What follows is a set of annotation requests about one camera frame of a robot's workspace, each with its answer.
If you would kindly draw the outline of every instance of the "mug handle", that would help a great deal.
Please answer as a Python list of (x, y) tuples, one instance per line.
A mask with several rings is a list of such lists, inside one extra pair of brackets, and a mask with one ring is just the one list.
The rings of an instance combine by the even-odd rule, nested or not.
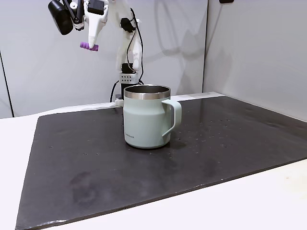
[(174, 108), (174, 125), (162, 135), (162, 137), (164, 137), (169, 134), (174, 128), (178, 127), (181, 124), (182, 108), (179, 102), (173, 100), (167, 99), (162, 101), (162, 103), (168, 104)]

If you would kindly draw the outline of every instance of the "white table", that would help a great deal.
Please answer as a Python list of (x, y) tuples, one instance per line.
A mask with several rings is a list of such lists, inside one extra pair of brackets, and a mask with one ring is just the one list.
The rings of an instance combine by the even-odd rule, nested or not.
[[(184, 101), (216, 96), (222, 95), (212, 92), (172, 98)], [(47, 114), (114, 106), (114, 103), (73, 106), (0, 119), (1, 230), (12, 230), (15, 227), (37, 119)], [(305, 230), (306, 213), (307, 160), (51, 229)]]

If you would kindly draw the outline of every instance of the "stainless steel rim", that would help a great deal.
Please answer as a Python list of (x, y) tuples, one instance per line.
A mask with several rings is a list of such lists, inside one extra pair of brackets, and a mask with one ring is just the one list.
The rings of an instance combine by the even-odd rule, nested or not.
[(171, 89), (162, 85), (132, 85), (125, 88), (124, 96), (138, 100), (164, 99), (171, 96)]

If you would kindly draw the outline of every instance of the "black cable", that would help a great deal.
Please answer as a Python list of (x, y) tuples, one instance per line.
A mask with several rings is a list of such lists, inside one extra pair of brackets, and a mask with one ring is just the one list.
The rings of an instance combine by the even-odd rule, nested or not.
[(84, 7), (83, 7), (83, 0), (78, 0), (78, 6), (77, 7), (77, 18), (79, 20), (79, 22), (82, 23), (82, 18), (83, 18), (83, 15), (84, 15)]
[(110, 102), (112, 102), (112, 97), (113, 97), (114, 89), (115, 89), (115, 86), (117, 85), (117, 83), (119, 83), (119, 81), (115, 82), (115, 84), (113, 85), (113, 89), (112, 89), (111, 97), (110, 97)]
[(140, 36), (140, 40), (141, 40), (141, 47), (142, 47), (142, 58), (141, 58), (142, 74), (140, 76), (139, 82), (142, 82), (141, 79), (142, 79), (142, 76), (144, 74), (144, 67), (143, 67), (143, 40), (142, 40), (142, 36), (141, 36), (140, 29), (139, 29), (139, 26), (138, 26), (138, 22), (136, 21), (135, 13), (134, 13), (132, 8), (130, 8), (130, 9), (131, 9), (131, 12), (132, 12), (135, 24), (136, 24), (136, 28), (137, 28), (139, 36)]
[(129, 49), (130, 49), (130, 46), (131, 46), (131, 44), (132, 44), (132, 41), (133, 41), (133, 39), (134, 39), (135, 34), (136, 34), (136, 30), (135, 30), (134, 35), (133, 35), (133, 37), (132, 37), (132, 39), (131, 39), (131, 41), (130, 41), (130, 43), (129, 43), (129, 45), (128, 45), (128, 48), (127, 48), (127, 62), (128, 62), (128, 67), (129, 67), (129, 69), (132, 70), (134, 73), (135, 73), (134, 69), (130, 67), (130, 62), (129, 62), (128, 53), (129, 53)]

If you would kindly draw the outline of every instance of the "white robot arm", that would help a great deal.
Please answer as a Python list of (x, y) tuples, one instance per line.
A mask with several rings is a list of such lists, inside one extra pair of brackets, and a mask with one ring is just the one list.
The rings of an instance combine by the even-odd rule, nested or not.
[(122, 45), (118, 49), (116, 68), (120, 72), (119, 80), (123, 89), (132, 84), (142, 83), (142, 37), (141, 21), (135, 17), (127, 0), (58, 0), (49, 3), (49, 11), (59, 29), (66, 35), (73, 30), (84, 29), (84, 22), (89, 24), (88, 43), (81, 42), (80, 47), (98, 51), (96, 41), (102, 28), (109, 21), (123, 29)]

